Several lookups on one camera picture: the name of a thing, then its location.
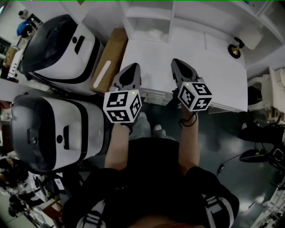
white table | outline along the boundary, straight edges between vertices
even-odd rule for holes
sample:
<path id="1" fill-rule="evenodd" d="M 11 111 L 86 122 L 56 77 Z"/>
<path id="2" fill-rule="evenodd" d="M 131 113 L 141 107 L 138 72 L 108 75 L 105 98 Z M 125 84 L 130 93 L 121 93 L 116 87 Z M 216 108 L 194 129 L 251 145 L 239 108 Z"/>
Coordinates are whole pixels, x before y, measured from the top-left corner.
<path id="1" fill-rule="evenodd" d="M 212 106 L 229 111 L 247 111 L 247 76 L 244 57 L 228 53 L 229 43 L 208 34 L 174 26 L 168 44 L 129 40 L 121 69 L 137 62 L 141 66 L 144 101 L 166 105 L 176 84 L 171 61 L 178 58 L 203 77 L 213 94 Z"/>

black bracelet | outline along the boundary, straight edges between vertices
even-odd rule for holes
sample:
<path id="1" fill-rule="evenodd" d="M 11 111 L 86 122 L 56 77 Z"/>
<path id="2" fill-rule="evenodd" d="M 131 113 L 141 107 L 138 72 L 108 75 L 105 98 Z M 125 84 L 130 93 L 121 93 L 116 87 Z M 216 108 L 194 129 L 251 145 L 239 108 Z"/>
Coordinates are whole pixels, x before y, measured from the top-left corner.
<path id="1" fill-rule="evenodd" d="M 198 112 L 194 112 L 193 115 L 192 115 L 189 119 L 180 119 L 179 122 L 178 122 L 180 128 L 182 128 L 182 125 L 183 125 L 183 126 L 186 126 L 186 127 L 193 126 L 193 125 L 196 123 L 196 121 L 197 121 L 197 113 L 198 113 Z M 189 120 L 191 120 L 191 118 L 192 118 L 193 116 L 195 116 L 194 122 L 193 122 L 192 124 L 190 124 L 190 125 L 186 125 L 185 122 L 188 122 Z"/>
<path id="2" fill-rule="evenodd" d="M 130 129 L 129 135 L 133 132 L 133 123 L 121 123 L 122 126 L 127 126 Z"/>

apriltag cube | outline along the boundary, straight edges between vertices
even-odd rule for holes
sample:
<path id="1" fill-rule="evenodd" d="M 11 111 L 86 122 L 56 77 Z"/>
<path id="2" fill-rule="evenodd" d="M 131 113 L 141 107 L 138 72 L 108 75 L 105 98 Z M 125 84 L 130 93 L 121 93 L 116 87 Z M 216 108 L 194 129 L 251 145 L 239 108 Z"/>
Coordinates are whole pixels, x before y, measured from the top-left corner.
<path id="1" fill-rule="evenodd" d="M 189 111 L 206 110 L 213 95 L 203 82 L 184 82 L 178 98 Z"/>
<path id="2" fill-rule="evenodd" d="M 139 90 L 105 93 L 103 110 L 112 123 L 133 123 L 141 107 Z"/>

brown box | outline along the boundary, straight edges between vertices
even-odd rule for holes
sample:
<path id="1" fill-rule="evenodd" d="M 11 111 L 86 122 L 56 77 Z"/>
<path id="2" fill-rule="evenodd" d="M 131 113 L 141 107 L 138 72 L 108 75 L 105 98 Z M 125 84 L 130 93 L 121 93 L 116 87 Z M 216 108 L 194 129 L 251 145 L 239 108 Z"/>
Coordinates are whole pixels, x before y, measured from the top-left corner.
<path id="1" fill-rule="evenodd" d="M 101 55 L 94 72 L 90 89 L 95 92 L 109 91 L 113 78 L 118 73 L 124 57 L 128 36 L 123 28 L 115 28 Z"/>
<path id="2" fill-rule="evenodd" d="M 9 47 L 9 49 L 6 53 L 6 58 L 4 60 L 4 64 L 6 67 L 11 66 L 13 58 L 17 52 L 18 52 L 18 49 L 14 48 L 14 47 Z"/>

dark green floor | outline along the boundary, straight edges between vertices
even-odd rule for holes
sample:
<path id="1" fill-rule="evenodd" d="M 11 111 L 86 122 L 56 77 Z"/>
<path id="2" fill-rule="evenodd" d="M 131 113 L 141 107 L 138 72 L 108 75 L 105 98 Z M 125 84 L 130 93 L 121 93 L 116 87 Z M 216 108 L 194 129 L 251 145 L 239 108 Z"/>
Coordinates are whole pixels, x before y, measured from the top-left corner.
<path id="1" fill-rule="evenodd" d="M 180 137 L 180 110 L 169 110 L 164 106 L 146 105 L 142 111 L 147 114 L 152 126 L 160 124 L 168 136 Z M 247 113 L 199 113 L 200 167 L 216 174 L 220 164 L 242 152 L 253 149 L 254 143 L 239 139 L 238 133 Z M 103 166 L 104 156 L 91 158 L 88 162 Z M 270 185 L 278 176 L 277 170 L 268 163 L 243 163 L 238 158 L 225 164 L 219 181 L 240 200 L 240 211 L 234 228 L 249 228 L 264 210 L 261 196 L 270 199 L 275 187 Z"/>

